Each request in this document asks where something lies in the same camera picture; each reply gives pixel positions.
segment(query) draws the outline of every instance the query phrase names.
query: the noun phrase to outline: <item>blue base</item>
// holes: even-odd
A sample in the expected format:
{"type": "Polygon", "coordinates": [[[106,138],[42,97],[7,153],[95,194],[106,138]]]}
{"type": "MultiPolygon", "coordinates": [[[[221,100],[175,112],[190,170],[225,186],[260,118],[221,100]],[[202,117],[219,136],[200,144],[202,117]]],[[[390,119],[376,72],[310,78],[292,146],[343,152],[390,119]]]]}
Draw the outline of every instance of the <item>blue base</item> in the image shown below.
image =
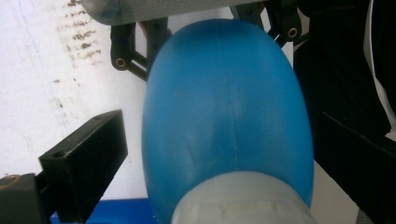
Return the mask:
{"type": "MultiPolygon", "coordinates": [[[[54,214],[52,224],[61,224],[54,214]]],[[[148,199],[101,201],[87,224],[157,224],[148,199]]]]}

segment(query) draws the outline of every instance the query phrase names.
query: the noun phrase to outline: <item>metal screw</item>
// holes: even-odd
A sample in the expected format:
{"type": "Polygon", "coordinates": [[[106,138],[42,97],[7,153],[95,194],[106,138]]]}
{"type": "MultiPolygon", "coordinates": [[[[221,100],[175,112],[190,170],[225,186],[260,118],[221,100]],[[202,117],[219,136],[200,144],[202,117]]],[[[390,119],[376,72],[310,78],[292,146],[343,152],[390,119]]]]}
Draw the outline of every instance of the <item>metal screw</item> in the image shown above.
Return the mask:
{"type": "Polygon", "coordinates": [[[21,178],[20,175],[8,175],[0,179],[0,189],[6,189],[16,184],[21,178]]]}

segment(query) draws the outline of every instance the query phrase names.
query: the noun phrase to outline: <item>blue plastic shell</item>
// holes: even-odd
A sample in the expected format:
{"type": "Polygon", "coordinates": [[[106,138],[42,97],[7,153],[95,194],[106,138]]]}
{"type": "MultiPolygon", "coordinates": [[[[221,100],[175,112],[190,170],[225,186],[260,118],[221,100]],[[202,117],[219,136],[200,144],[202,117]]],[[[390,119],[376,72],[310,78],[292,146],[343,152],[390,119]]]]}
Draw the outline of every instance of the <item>blue plastic shell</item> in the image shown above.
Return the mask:
{"type": "Polygon", "coordinates": [[[275,176],[310,204],[313,150],[298,81],[275,41],[244,21],[197,22],[163,46],[148,80],[142,153],[160,224],[187,191],[232,171],[275,176]]]}

